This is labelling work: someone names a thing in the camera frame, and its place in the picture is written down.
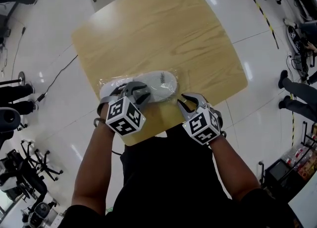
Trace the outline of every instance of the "plastic bag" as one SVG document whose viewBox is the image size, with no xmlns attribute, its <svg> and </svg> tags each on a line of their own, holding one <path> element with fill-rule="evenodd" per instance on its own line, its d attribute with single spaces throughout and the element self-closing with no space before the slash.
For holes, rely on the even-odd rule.
<svg viewBox="0 0 317 228">
<path fill-rule="evenodd" d="M 113 95 L 113 91 L 121 90 L 125 84 L 139 81 L 146 84 L 151 91 L 149 103 L 172 101 L 178 91 L 178 71 L 151 71 L 137 76 L 118 76 L 111 79 L 99 80 L 100 98 Z"/>
</svg>

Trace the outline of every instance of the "black shirt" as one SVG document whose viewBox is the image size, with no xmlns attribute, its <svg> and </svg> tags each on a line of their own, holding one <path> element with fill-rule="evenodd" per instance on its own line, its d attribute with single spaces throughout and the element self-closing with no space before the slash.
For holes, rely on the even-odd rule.
<svg viewBox="0 0 317 228">
<path fill-rule="evenodd" d="M 124 185 L 113 211 L 100 216 L 71 206 L 64 227 L 189 224 L 197 227 L 293 227 L 287 205 L 262 189 L 240 202 L 228 199 L 217 178 L 212 151 L 188 137 L 182 127 L 125 148 Z"/>
</svg>

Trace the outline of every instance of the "white tiled floor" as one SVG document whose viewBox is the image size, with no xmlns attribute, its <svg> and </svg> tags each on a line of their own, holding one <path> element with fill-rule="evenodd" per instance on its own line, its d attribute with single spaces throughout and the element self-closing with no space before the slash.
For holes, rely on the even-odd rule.
<svg viewBox="0 0 317 228">
<path fill-rule="evenodd" d="M 44 92 L 56 74 L 76 55 L 71 33 L 95 11 L 113 0 L 39 0 L 34 6 L 22 5 L 14 17 L 27 26 L 21 40 L 13 75 L 23 70 L 34 84 L 37 94 Z M 286 69 L 286 56 L 293 53 L 285 36 L 284 17 L 297 19 L 292 0 L 257 0 L 277 37 L 277 49 L 269 27 L 252 0 L 206 0 L 225 28 L 241 60 L 248 87 L 216 105 L 222 112 L 224 129 L 233 148 L 259 176 L 257 163 L 269 166 L 291 146 L 292 116 L 279 110 L 278 102 L 287 94 L 277 87 L 279 74 Z M 10 21 L 12 35 L 6 41 L 8 65 L 5 79 L 10 79 L 14 55 L 22 25 Z M 20 139 L 32 139 L 36 147 L 51 151 L 51 160 L 64 170 L 59 181 L 47 181 L 49 190 L 67 207 L 80 162 L 94 129 L 96 98 L 76 59 L 51 87 L 39 104 L 40 110 L 26 116 L 29 127 L 16 132 L 10 142 L 19 148 Z M 304 118 L 295 115 L 295 142 L 301 138 Z M 123 143 L 116 137 L 114 151 L 122 152 Z M 107 198 L 111 207 L 122 182 L 122 165 L 113 155 L 112 177 Z"/>
</svg>

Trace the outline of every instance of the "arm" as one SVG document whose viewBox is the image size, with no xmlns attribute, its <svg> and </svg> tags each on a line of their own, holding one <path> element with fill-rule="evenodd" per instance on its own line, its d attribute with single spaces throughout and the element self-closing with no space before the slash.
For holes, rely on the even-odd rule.
<svg viewBox="0 0 317 228">
<path fill-rule="evenodd" d="M 305 46 L 307 49 L 311 49 L 313 52 L 317 53 L 317 48 L 310 42 L 308 42 L 308 45 Z"/>
<path fill-rule="evenodd" d="M 255 175 L 223 136 L 211 141 L 210 147 L 221 180 L 232 199 L 240 201 L 253 189 L 261 188 Z"/>
<path fill-rule="evenodd" d="M 108 104 L 105 104 L 101 118 L 106 118 L 107 111 Z M 105 214 L 113 137 L 114 132 L 107 125 L 99 123 L 95 128 L 77 174 L 72 205 L 84 205 L 100 215 Z"/>
</svg>

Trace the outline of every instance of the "yellow and black tape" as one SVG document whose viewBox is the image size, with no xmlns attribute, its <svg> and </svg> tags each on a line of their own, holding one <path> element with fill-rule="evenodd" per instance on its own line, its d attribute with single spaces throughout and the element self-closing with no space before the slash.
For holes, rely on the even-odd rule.
<svg viewBox="0 0 317 228">
<path fill-rule="evenodd" d="M 294 145 L 294 131 L 295 131 L 295 120 L 294 120 L 294 112 L 292 111 L 292 126 L 293 126 L 293 130 L 292 130 L 292 146 Z"/>
<path fill-rule="evenodd" d="M 265 20 L 266 20 L 266 22 L 267 22 L 267 24 L 268 24 L 269 28 L 271 29 L 271 31 L 272 31 L 272 35 L 273 35 L 274 40 L 275 40 L 275 42 L 276 42 L 277 49 L 279 49 L 279 46 L 278 46 L 278 44 L 277 44 L 277 40 L 276 40 L 276 37 L 275 37 L 275 34 L 274 34 L 274 30 L 273 30 L 273 28 L 272 28 L 272 26 L 271 26 L 270 22 L 268 21 L 266 14 L 263 12 L 263 10 L 262 10 L 262 8 L 260 7 L 260 5 L 258 4 L 258 2 L 257 2 L 256 0 L 253 0 L 253 1 L 254 1 L 254 3 L 258 6 L 258 8 L 259 8 L 260 12 L 262 13 L 262 15 L 263 15 L 264 19 L 265 19 Z"/>
</svg>

